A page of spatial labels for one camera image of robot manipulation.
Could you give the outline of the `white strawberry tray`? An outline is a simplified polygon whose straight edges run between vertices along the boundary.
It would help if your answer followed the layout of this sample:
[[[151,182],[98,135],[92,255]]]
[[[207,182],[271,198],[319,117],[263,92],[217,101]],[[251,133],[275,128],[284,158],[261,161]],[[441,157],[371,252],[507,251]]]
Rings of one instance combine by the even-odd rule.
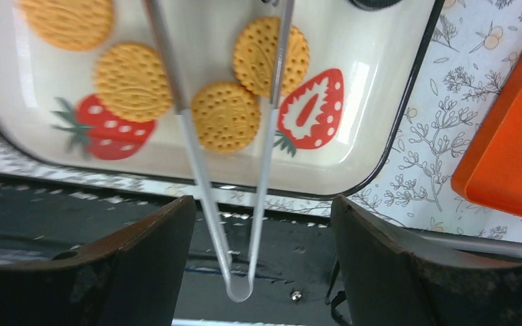
[[[73,52],[34,34],[17,1],[0,1],[0,133],[17,149],[61,166],[191,181],[174,111],[157,121],[94,123],[92,72],[121,42],[154,46],[141,1],[116,1],[111,36]],[[249,22],[279,16],[282,1],[163,1],[182,94],[234,81],[232,57]],[[327,198],[363,188],[381,169],[406,106],[441,1],[401,1],[368,12],[349,1],[297,1],[292,22],[309,68],[279,105],[268,186],[280,196]]]

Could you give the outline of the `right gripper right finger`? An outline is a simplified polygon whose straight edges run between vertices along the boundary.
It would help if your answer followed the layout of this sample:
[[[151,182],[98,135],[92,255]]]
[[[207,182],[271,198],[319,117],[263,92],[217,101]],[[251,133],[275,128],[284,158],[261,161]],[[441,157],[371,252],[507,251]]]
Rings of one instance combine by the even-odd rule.
[[[522,325],[522,263],[424,239],[344,196],[330,219],[354,325]]]

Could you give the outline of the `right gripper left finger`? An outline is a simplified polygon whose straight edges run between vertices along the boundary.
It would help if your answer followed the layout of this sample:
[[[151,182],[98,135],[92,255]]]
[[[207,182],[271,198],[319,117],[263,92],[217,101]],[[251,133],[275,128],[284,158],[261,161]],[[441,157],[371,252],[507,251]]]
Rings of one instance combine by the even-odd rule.
[[[0,325],[170,325],[195,221],[183,196],[52,259],[0,265]]]

